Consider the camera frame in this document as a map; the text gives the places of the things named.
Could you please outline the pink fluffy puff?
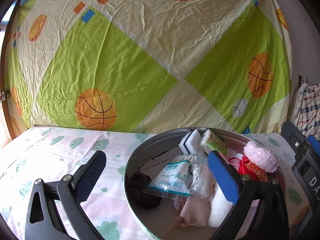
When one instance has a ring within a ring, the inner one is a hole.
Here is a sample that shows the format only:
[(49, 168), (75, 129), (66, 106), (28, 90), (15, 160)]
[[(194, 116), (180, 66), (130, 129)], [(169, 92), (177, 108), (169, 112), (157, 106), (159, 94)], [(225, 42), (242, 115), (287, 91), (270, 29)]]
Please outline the pink fluffy puff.
[(267, 173), (276, 172), (279, 158), (269, 149), (256, 141), (249, 141), (244, 147), (244, 155)]

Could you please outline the white gauze roll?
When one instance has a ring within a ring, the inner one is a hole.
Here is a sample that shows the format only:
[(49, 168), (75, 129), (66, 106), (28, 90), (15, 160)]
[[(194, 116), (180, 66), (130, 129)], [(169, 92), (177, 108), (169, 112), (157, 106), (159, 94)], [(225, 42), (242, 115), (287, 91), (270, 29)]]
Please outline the white gauze roll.
[(212, 228), (218, 228), (231, 211), (233, 203), (225, 198), (218, 184), (215, 184), (214, 193), (208, 225)]

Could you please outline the red gold embroidered pouch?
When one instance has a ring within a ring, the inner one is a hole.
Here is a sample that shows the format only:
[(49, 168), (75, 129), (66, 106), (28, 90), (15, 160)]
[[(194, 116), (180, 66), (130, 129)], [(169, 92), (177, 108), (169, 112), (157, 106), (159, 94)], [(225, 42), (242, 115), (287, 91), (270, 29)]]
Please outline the red gold embroidered pouch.
[(228, 158), (228, 162), (241, 176), (246, 174), (249, 175), (253, 181), (268, 182), (266, 171), (251, 162), (245, 155), (242, 155), (241, 158)]

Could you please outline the pink cloth drawstring pouch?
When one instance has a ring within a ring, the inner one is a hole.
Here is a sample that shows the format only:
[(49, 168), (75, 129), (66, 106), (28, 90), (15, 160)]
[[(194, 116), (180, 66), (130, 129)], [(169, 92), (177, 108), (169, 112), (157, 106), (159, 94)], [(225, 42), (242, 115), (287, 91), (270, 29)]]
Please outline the pink cloth drawstring pouch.
[(172, 221), (173, 226), (191, 230), (208, 224), (211, 213), (211, 199), (214, 195), (215, 180), (207, 166), (201, 165), (204, 183), (204, 197), (184, 197), (178, 195), (174, 200), (177, 216)]

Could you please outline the clear plastic cotton bag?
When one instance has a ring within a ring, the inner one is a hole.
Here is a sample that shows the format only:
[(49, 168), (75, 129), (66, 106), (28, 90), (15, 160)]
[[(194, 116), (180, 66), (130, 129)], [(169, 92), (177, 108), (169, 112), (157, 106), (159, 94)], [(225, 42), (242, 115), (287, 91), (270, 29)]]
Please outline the clear plastic cotton bag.
[(206, 155), (190, 154), (188, 156), (191, 169), (190, 193), (199, 198), (208, 198), (212, 192), (212, 173), (208, 168)]

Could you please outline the green tissue pack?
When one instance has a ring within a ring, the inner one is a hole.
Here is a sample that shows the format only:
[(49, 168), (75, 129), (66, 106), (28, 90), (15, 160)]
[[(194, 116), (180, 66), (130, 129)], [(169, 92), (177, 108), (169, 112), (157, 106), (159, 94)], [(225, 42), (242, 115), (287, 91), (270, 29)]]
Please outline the green tissue pack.
[(226, 156), (227, 154), (227, 146), (226, 144), (210, 129), (207, 129), (200, 140), (199, 146), (206, 152), (207, 154), (212, 151), (217, 151), (218, 153)]

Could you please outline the round metal tin box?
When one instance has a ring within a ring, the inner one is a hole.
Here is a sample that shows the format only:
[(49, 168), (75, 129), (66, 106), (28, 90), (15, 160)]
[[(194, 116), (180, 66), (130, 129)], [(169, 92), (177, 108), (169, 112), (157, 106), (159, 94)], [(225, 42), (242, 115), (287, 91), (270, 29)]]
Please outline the round metal tin box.
[(137, 147), (125, 193), (148, 239), (288, 239), (278, 157), (260, 141), (180, 128)]

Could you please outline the cotton swab packet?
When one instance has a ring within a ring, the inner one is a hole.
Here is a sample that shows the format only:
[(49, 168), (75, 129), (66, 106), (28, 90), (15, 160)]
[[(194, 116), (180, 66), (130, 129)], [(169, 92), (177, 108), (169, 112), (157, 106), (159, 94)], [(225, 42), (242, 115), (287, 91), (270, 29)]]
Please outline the cotton swab packet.
[(192, 196), (189, 189), (192, 174), (188, 156), (176, 156), (146, 185), (145, 191), (159, 197), (172, 199), (175, 199), (176, 195)]

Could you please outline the white black sponge block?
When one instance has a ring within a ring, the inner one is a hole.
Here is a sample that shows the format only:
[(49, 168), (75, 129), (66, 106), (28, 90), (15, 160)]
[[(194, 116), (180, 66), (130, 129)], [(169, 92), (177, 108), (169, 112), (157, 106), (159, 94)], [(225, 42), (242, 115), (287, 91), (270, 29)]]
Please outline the white black sponge block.
[(198, 154), (201, 151), (199, 143), (201, 141), (201, 135), (198, 130), (188, 132), (180, 141), (179, 148), (184, 155)]

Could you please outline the plaid fabric bag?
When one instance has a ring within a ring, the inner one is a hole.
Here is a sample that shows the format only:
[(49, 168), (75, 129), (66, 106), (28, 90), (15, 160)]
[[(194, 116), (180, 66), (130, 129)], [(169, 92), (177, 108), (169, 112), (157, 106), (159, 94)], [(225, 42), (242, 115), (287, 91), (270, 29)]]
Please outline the plaid fabric bag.
[(292, 99), (288, 120), (306, 137), (313, 135), (319, 141), (320, 119), (319, 83), (308, 85), (303, 83)]

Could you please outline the white cloud-print table cloth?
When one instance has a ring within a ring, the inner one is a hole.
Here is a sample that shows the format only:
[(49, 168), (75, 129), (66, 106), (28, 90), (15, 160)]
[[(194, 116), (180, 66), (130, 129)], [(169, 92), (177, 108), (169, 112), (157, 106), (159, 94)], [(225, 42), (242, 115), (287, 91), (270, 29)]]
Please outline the white cloud-print table cloth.
[(95, 150), (102, 150), (107, 155), (106, 168), (82, 208), (105, 239), (145, 239), (126, 202), (123, 180), (131, 153), (149, 137), (58, 127), (25, 131), (1, 149), (3, 219), (17, 238), (24, 239), (35, 180), (58, 181), (74, 174)]

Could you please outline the brass door latch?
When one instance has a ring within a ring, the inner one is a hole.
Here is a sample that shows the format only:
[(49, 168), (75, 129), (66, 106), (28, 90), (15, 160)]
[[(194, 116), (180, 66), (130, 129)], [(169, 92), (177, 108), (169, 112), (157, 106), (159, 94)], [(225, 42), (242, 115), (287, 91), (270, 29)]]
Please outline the brass door latch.
[(1, 100), (6, 101), (8, 98), (10, 98), (11, 94), (9, 90), (2, 91), (1, 92)]

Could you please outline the green cream basketball sheet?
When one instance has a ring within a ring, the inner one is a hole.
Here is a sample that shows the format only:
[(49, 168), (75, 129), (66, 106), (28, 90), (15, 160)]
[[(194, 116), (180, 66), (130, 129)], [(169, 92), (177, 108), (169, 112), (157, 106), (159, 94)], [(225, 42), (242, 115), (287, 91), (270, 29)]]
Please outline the green cream basketball sheet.
[(4, 85), (15, 135), (33, 126), (278, 132), (292, 82), (276, 0), (26, 0)]

